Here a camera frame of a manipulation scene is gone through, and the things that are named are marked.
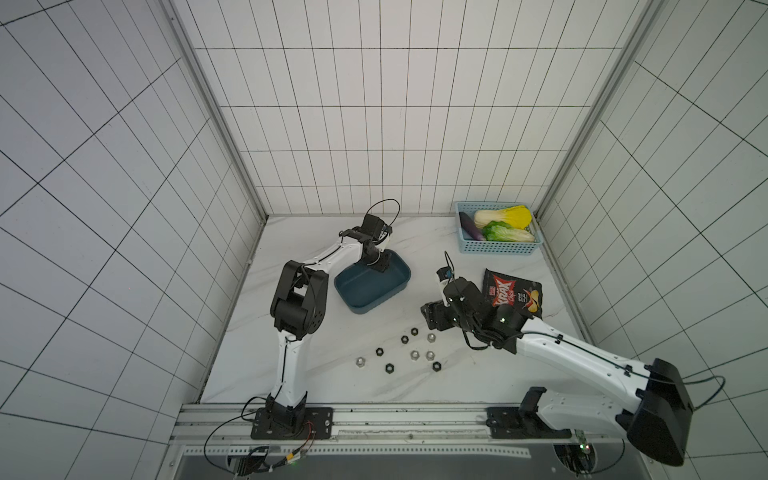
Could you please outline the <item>dark teal storage box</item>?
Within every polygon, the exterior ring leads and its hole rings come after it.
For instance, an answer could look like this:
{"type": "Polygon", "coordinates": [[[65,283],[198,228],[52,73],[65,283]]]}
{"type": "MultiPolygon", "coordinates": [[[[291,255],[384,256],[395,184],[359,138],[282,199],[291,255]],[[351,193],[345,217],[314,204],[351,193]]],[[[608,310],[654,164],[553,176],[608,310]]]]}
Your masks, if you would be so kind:
{"type": "Polygon", "coordinates": [[[362,315],[404,290],[411,269],[396,252],[387,249],[389,265],[383,272],[353,264],[334,278],[334,287],[352,313],[362,315]]]}

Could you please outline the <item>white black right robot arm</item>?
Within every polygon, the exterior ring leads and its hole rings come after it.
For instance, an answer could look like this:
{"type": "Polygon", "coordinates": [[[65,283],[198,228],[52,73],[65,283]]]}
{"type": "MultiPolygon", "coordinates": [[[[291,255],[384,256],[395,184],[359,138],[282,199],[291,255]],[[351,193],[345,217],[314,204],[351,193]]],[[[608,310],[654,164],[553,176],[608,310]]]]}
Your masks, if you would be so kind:
{"type": "Polygon", "coordinates": [[[422,306],[431,329],[458,328],[492,347],[535,359],[596,389],[562,394],[532,387],[518,412],[553,431],[584,431],[627,441],[662,464],[684,463],[695,407],[679,370],[655,359],[646,364],[590,345],[508,304],[494,306],[480,289],[447,268],[437,272],[441,298],[422,306]]]}

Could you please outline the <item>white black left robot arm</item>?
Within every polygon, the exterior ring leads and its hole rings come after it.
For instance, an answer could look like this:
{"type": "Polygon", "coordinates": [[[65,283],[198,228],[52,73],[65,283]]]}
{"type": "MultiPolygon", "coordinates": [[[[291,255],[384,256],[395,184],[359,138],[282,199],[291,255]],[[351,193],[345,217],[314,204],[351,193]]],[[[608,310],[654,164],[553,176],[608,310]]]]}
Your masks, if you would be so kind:
{"type": "Polygon", "coordinates": [[[278,331],[278,376],[268,400],[291,413],[304,407],[306,363],[312,335],[326,313],[330,275],[353,264],[384,271],[392,228],[369,234],[361,226],[343,230],[339,240],[320,254],[286,262],[270,306],[278,331]]]}

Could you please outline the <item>black red chips bag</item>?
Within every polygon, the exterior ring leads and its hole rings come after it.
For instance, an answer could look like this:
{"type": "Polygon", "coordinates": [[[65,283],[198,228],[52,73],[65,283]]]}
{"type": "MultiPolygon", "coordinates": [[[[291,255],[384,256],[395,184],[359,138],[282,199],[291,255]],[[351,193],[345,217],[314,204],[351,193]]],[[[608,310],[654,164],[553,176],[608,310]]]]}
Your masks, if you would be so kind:
{"type": "Polygon", "coordinates": [[[486,269],[482,291],[494,307],[510,305],[528,317],[542,317],[543,291],[540,282],[486,269]]]}

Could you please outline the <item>green lettuce toy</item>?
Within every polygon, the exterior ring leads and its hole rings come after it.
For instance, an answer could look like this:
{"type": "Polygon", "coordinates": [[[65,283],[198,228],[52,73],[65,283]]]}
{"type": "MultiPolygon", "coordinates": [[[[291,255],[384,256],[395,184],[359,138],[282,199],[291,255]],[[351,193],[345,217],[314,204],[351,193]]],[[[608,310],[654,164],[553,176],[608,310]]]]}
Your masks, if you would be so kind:
{"type": "Polygon", "coordinates": [[[532,243],[535,236],[525,229],[511,226],[503,221],[491,221],[482,229],[482,234],[487,241],[532,243]]]}

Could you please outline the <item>purple eggplant toy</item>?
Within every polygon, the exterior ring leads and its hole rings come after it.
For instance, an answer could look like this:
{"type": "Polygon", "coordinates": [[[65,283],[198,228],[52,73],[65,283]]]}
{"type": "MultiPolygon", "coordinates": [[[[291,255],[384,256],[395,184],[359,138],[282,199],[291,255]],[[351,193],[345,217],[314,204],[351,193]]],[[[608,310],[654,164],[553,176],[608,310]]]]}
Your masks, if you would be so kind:
{"type": "Polygon", "coordinates": [[[474,220],[465,212],[460,212],[458,214],[461,227],[463,231],[466,233],[467,238],[473,241],[484,241],[485,237],[483,236],[482,231],[475,225],[474,220]]]}

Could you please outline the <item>light blue perforated basket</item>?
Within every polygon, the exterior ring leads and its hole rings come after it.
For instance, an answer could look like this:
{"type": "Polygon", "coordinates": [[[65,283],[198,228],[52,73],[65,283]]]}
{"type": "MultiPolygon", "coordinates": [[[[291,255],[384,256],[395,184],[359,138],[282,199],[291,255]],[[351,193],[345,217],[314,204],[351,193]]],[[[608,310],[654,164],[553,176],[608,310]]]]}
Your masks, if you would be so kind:
{"type": "Polygon", "coordinates": [[[503,254],[503,255],[530,255],[542,243],[542,235],[539,232],[538,225],[532,216],[528,207],[522,203],[510,202],[488,202],[488,201],[457,201],[454,203],[455,218],[457,224],[458,249],[461,253],[472,254],[503,254]],[[474,216],[479,211],[492,211],[494,213],[505,209],[524,207],[530,222],[524,230],[532,237],[531,241],[496,241],[489,240],[482,233],[480,227],[477,228],[483,236],[482,240],[477,240],[472,233],[463,227],[462,219],[467,216],[471,223],[474,223],[474,216]]]}

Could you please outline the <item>yellow napa cabbage toy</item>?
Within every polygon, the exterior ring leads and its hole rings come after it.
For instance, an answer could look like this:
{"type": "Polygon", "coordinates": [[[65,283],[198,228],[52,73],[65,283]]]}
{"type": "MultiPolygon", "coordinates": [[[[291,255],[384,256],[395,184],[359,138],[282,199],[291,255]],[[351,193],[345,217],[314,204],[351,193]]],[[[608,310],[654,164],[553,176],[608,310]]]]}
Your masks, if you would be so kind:
{"type": "Polygon", "coordinates": [[[532,222],[533,215],[524,205],[516,205],[500,210],[478,210],[474,213],[475,226],[483,229],[491,222],[503,222],[507,225],[525,230],[532,222]]]}

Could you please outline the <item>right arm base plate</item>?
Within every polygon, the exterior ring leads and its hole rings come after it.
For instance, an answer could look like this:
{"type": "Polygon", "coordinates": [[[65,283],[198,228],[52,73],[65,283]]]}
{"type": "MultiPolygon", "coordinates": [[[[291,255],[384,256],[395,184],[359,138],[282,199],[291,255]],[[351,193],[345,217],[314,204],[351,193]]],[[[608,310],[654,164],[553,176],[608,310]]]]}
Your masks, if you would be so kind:
{"type": "Polygon", "coordinates": [[[570,439],[570,430],[555,430],[538,415],[538,403],[547,389],[531,387],[517,407],[501,406],[486,409],[486,426],[493,439],[570,439]]]}

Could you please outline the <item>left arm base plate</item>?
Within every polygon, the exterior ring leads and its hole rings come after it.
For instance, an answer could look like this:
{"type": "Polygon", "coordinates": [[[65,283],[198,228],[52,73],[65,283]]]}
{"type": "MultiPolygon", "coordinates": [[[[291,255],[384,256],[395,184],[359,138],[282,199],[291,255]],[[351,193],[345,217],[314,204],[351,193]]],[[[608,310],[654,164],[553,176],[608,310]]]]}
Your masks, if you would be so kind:
{"type": "Polygon", "coordinates": [[[302,407],[286,410],[279,406],[262,407],[252,421],[253,440],[326,440],[331,437],[334,410],[328,407],[302,407]]]}

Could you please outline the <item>aluminium mounting rail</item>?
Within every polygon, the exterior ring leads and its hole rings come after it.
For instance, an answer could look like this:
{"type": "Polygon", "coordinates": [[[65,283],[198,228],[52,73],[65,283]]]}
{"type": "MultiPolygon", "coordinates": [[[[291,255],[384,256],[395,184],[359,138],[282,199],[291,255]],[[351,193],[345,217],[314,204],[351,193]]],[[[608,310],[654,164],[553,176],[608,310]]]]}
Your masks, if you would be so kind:
{"type": "Polygon", "coordinates": [[[563,438],[522,435],[509,425],[511,409],[496,404],[335,404],[311,410],[298,434],[267,426],[260,403],[190,404],[182,407],[170,436],[179,455],[212,459],[252,451],[309,455],[488,455],[531,460],[555,455],[558,445],[589,449],[599,467],[630,458],[629,442],[570,433],[563,438]]]}

